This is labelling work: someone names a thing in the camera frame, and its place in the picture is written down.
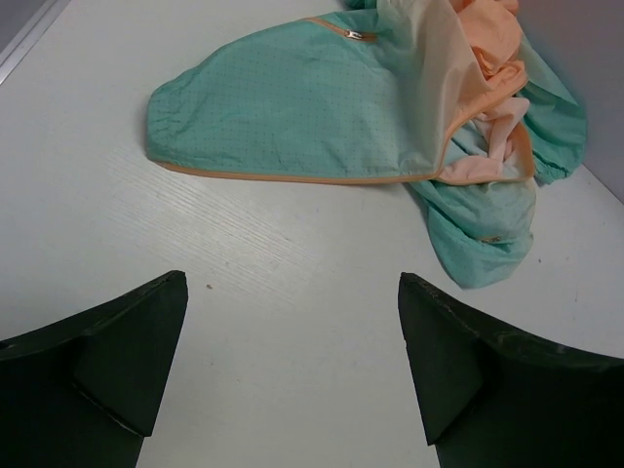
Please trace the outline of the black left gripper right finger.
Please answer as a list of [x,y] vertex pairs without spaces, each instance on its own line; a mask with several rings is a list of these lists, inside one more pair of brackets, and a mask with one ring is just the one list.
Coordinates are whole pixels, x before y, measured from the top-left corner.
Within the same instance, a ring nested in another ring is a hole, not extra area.
[[569,347],[401,276],[425,439],[443,467],[619,467],[623,362]]

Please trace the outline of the teal and peach jacket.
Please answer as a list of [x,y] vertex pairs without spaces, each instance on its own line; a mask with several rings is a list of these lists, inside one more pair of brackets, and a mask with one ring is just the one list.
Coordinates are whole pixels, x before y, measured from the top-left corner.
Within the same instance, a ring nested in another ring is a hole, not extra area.
[[587,118],[515,1],[349,1],[227,44],[154,91],[147,158],[220,178],[403,183],[461,288],[511,276],[537,184],[583,162]]

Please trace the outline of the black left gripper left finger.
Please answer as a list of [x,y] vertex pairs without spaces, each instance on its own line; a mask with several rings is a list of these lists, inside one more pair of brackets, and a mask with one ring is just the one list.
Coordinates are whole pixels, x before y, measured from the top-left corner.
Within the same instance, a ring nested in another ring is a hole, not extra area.
[[134,467],[153,434],[188,301],[170,271],[1,342],[4,467]]

